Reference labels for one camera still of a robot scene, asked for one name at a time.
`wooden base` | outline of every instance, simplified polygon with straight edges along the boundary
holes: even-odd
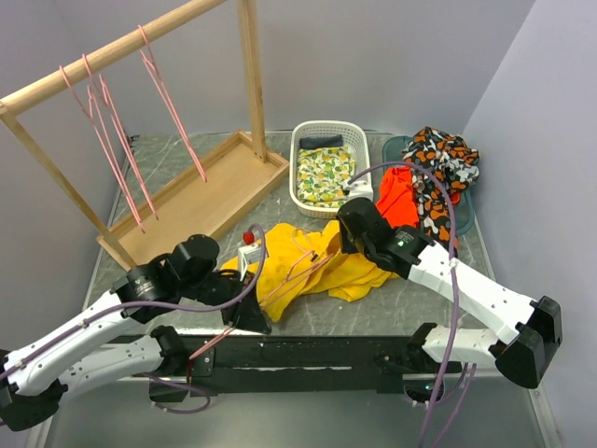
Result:
[[[207,182],[191,165],[168,183],[152,198],[159,220],[152,216],[147,203],[139,209],[146,233],[141,232],[131,215],[110,231],[137,264],[172,252],[175,245],[195,233],[223,236],[288,174],[284,157],[268,151],[267,160],[261,162],[252,145],[250,135],[237,131],[201,158]],[[120,266],[131,268],[103,236],[97,240]]]

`orange and black patterned cloth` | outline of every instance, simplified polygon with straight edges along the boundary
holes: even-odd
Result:
[[[460,135],[451,135],[430,127],[423,128],[415,134],[402,151],[402,159],[431,171],[444,184],[450,195],[464,191],[479,178],[479,152],[468,147]],[[421,226],[429,236],[448,247],[448,206],[435,184],[426,175],[411,171]]]

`wooden pole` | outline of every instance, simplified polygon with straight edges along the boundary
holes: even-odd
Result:
[[[243,44],[244,77],[251,114],[253,150],[262,162],[268,159],[265,145],[265,124],[261,89],[261,63],[257,38],[257,8],[255,0],[238,0],[239,27]]]
[[[152,42],[172,30],[192,21],[204,12],[221,5],[226,0],[191,0],[181,7],[173,9],[163,16],[144,25],[147,39]],[[87,55],[91,71],[98,72],[125,56],[141,49],[145,41],[139,30],[132,31],[114,42]],[[89,77],[83,59],[69,63],[64,67],[71,84],[76,84]],[[42,77],[33,84],[11,93],[0,100],[5,108],[16,117],[33,106],[46,101],[67,88],[60,70]]]
[[[114,248],[116,252],[122,257],[130,267],[134,267],[136,263],[131,255],[122,247],[118,239],[110,232],[102,220],[95,214],[91,207],[85,202],[82,196],[76,191],[75,187],[62,174],[58,167],[54,164],[48,154],[37,144],[34,138],[22,127],[15,115],[7,110],[2,102],[0,102],[0,119],[4,122],[7,128],[17,137],[17,140],[31,153],[37,162],[48,172],[50,177],[58,184],[58,186],[66,193],[66,195],[75,203],[78,209],[83,212],[91,224],[100,232],[105,238],[106,242]]]

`yellow cloth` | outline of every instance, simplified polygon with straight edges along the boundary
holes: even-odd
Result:
[[[336,220],[330,221],[323,231],[308,234],[290,224],[281,223],[266,233],[266,243],[270,256],[257,281],[257,299],[274,322],[280,320],[288,304],[301,294],[327,291],[332,297],[356,301],[365,297],[372,287],[380,287],[388,278],[397,277],[394,273],[379,269],[361,254],[342,254],[340,223]],[[305,273],[285,283],[264,302],[274,289],[286,281],[292,265],[309,250],[314,250],[317,258],[303,259],[292,270],[291,277],[328,256],[331,259],[313,273]],[[222,269],[237,267],[238,260],[234,258],[224,263]],[[256,268],[256,263],[249,267],[253,272]]]

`wooden rack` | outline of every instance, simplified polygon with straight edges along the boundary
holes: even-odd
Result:
[[[225,1],[191,0],[144,25],[147,39],[152,42]],[[151,216],[148,204],[143,204],[139,212],[146,224],[145,234],[136,228],[131,216],[124,217],[108,229],[17,119],[22,112],[67,89],[60,70],[0,100],[0,119],[95,226],[100,233],[99,243],[125,269],[171,251],[174,245],[192,233],[221,236],[287,175],[288,161],[268,151],[265,145],[256,0],[238,0],[238,14],[251,135],[237,131],[201,158],[207,183],[201,181],[194,167],[189,167],[159,191],[153,197],[159,208],[159,221]],[[144,44],[141,32],[138,29],[132,31],[88,54],[90,69],[98,72],[141,49]],[[89,76],[82,59],[66,65],[64,71],[71,84]],[[243,188],[233,189],[227,179],[239,173],[242,173]]]

